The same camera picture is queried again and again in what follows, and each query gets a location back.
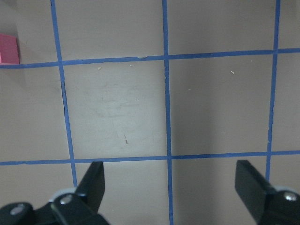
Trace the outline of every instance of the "grid line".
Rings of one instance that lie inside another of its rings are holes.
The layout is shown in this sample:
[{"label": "grid line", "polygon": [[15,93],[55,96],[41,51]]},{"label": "grid line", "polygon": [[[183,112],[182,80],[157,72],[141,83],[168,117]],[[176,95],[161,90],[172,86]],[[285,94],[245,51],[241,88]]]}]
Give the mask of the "grid line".
[{"label": "grid line", "polygon": [[278,59],[279,19],[280,19],[280,0],[276,0],[275,23],[274,23],[274,43],[273,43],[274,53],[273,53],[273,63],[272,63],[269,130],[268,130],[268,145],[267,145],[267,153],[268,154],[267,154],[267,159],[266,159],[266,174],[265,174],[267,180],[270,180],[270,170],[271,170],[272,130],[273,130],[275,89],[276,89],[276,76],[277,76],[277,59]]},{"label": "grid line", "polygon": [[52,14],[52,23],[53,23],[53,32],[54,32],[54,38],[55,38],[57,60],[58,60],[58,66],[59,66],[59,71],[60,71],[62,101],[63,101],[63,105],[64,105],[64,117],[65,117],[66,132],[67,132],[67,142],[68,142],[68,147],[69,147],[70,164],[71,164],[72,177],[73,177],[73,186],[76,187],[77,186],[77,175],[76,175],[76,167],[75,167],[75,162],[74,162],[71,126],[70,126],[67,94],[66,94],[66,87],[65,87],[65,73],[64,73],[64,67],[62,64],[62,56],[61,56],[61,49],[60,49],[60,36],[59,36],[58,25],[57,25],[55,0],[51,0],[51,14]]},{"label": "grid line", "polygon": [[[213,153],[213,154],[199,154],[199,155],[174,155],[172,160],[186,160],[186,159],[199,159],[199,158],[234,158],[234,157],[258,157],[266,156],[269,153],[266,151],[259,152],[228,152],[228,153]],[[288,156],[300,155],[300,150],[289,151],[272,151],[272,156]],[[75,164],[91,163],[93,161],[110,162],[131,162],[131,161],[155,161],[155,160],[168,160],[168,156],[144,156],[144,157],[116,157],[116,158],[85,158],[74,159]],[[70,159],[52,159],[52,160],[29,160],[29,161],[4,161],[0,162],[1,165],[39,165],[39,164],[70,164]]]},{"label": "grid line", "polygon": [[173,220],[173,179],[172,179],[172,148],[171,148],[171,109],[170,109],[170,77],[169,77],[169,37],[168,37],[168,10],[167,0],[162,0],[163,34],[164,34],[164,65],[165,65],[165,120],[167,139],[167,166],[168,166],[168,200],[169,223]]},{"label": "grid line", "polygon": [[[300,53],[300,48],[282,48],[277,50],[278,54]],[[182,59],[205,59],[231,56],[248,56],[248,55],[273,55],[274,50],[247,50],[247,51],[232,51],[232,52],[208,52],[208,53],[193,53],[193,54],[173,54],[173,55],[151,55],[146,57],[116,57],[116,58],[98,58],[98,59],[76,59],[63,60],[61,63],[64,66],[95,64],[105,62],[139,62],[139,61],[159,61],[159,60],[182,60]],[[42,67],[57,67],[59,62],[40,62],[17,65],[0,65],[0,69],[27,69],[27,68],[42,68]]]}]

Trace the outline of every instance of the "floor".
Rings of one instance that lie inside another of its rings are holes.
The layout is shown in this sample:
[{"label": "floor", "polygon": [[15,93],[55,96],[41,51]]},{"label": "floor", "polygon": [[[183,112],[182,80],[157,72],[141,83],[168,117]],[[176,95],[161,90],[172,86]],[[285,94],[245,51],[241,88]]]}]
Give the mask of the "floor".
[{"label": "floor", "polygon": [[104,161],[112,225],[254,225],[249,160],[300,191],[297,0],[0,0],[0,202],[44,205]]}]

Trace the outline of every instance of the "metal screw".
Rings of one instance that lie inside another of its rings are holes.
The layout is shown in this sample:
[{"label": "metal screw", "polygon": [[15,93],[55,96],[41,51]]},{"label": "metal screw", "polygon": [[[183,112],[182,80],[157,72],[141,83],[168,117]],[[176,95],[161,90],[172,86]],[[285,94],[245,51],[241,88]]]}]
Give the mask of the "metal screw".
[{"label": "metal screw", "polygon": [[284,193],[284,197],[285,197],[285,199],[286,200],[288,200],[288,201],[296,201],[297,200],[297,196],[296,196],[296,194],[295,193],[293,193],[293,192],[285,192]]},{"label": "metal screw", "polygon": [[72,201],[72,195],[67,195],[60,200],[62,205],[66,205]]},{"label": "metal screw", "polygon": [[21,213],[25,208],[25,205],[24,204],[18,204],[16,207],[14,207],[11,211],[10,211],[10,214],[12,216],[14,215],[17,215],[19,213]]}]

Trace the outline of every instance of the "scuff mark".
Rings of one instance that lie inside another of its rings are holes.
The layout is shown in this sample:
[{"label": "scuff mark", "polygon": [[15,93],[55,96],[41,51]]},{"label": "scuff mark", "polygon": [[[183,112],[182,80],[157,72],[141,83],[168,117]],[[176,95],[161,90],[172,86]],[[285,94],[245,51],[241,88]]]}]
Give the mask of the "scuff mark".
[{"label": "scuff mark", "polygon": [[124,138],[125,138],[125,142],[126,142],[126,144],[128,144],[128,141],[127,141],[127,138],[126,138],[125,134],[124,134]]},{"label": "scuff mark", "polygon": [[148,58],[148,56],[142,56],[142,57],[137,57],[137,58],[140,60],[144,60],[144,59]]}]

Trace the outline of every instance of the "pink object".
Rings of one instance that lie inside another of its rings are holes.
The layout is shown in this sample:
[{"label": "pink object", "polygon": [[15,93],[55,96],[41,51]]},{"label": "pink object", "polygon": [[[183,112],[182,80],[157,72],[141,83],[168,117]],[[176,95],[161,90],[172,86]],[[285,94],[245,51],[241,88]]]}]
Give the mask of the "pink object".
[{"label": "pink object", "polygon": [[17,39],[0,34],[0,65],[19,64]]}]

